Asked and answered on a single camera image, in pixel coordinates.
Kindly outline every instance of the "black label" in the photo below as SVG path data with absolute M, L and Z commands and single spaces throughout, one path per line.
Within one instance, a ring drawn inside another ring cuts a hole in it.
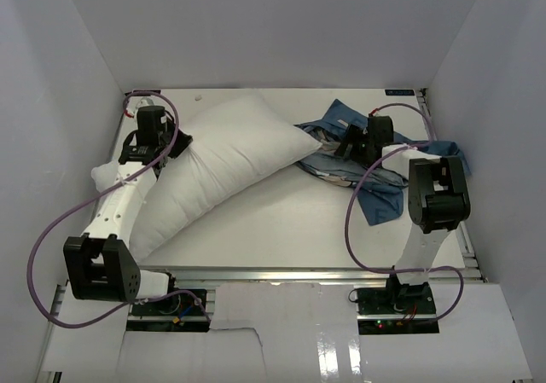
M 415 96 L 412 89 L 385 89 L 387 96 Z

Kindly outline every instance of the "black bracket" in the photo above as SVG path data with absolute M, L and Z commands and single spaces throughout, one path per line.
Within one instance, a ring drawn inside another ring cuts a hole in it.
M 140 270 L 122 240 L 69 236 L 63 248 L 76 299 L 131 302 L 140 287 Z M 104 264 L 93 259 L 102 254 Z
M 366 132 L 356 125 L 349 125 L 334 155 L 370 167 L 382 156 L 383 147 L 393 142 L 392 119 L 389 116 L 368 117 Z
M 444 189 L 436 190 L 437 183 Z M 459 157 L 409 161 L 408 210 L 423 233 L 456 229 L 470 215 L 467 180 Z

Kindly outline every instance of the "white cardboard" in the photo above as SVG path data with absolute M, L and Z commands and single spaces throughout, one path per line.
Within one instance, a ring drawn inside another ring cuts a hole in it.
M 303 283 L 224 284 L 217 290 L 211 328 L 253 328 L 268 383 L 356 383 L 362 379 L 357 313 L 346 298 L 350 291 Z

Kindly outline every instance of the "white pillow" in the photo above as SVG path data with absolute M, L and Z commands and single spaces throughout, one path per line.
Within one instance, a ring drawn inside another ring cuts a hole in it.
M 258 95 L 209 108 L 181 128 L 194 140 L 146 197 L 129 243 L 137 262 L 231 195 L 321 147 Z

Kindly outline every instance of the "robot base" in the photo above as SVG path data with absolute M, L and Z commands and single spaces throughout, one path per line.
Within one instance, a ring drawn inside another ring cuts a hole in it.
M 411 315 L 419 319 L 436 316 L 436 305 L 430 287 L 426 287 L 418 296 L 396 296 L 387 287 L 363 287 L 357 289 L 358 313 L 363 316 L 381 317 Z

